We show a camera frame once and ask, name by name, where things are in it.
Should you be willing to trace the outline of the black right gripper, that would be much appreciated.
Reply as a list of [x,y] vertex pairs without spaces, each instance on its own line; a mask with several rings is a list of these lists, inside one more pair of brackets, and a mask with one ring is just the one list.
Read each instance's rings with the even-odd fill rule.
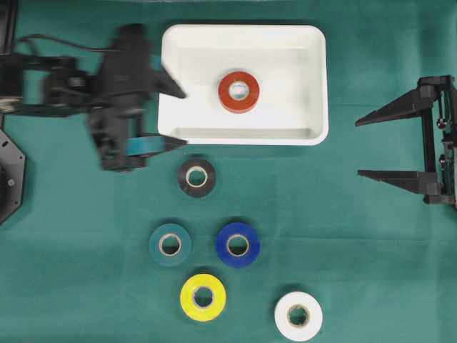
[[[358,175],[414,194],[427,204],[456,206],[456,87],[454,78],[426,76],[418,88],[356,121],[356,126],[411,119],[421,115],[425,171],[358,170]],[[433,128],[442,133],[442,154],[435,157]]]

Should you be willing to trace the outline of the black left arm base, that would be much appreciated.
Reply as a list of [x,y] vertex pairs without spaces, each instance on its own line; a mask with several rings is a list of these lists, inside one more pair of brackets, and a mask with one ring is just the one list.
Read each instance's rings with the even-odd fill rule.
[[[12,58],[18,5],[18,1],[1,2],[1,124],[19,105],[19,68]],[[1,128],[1,222],[22,204],[25,169],[25,154]]]

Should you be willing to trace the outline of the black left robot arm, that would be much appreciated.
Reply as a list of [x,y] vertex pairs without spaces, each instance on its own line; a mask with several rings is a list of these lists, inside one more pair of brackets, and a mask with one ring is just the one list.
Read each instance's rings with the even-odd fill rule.
[[154,94],[185,98],[166,70],[154,70],[148,55],[104,54],[90,74],[69,56],[1,55],[1,113],[68,117],[85,113],[101,168],[126,172],[186,141],[145,130]]

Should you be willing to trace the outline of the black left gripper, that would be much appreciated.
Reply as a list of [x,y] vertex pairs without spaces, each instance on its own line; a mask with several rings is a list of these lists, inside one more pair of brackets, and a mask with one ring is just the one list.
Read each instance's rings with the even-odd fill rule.
[[148,157],[188,144],[176,137],[144,133],[145,105],[153,93],[186,98],[158,55],[149,55],[148,94],[118,85],[113,76],[104,72],[89,75],[81,70],[51,72],[43,81],[46,113],[87,114],[86,125],[101,168],[106,171],[143,168]]

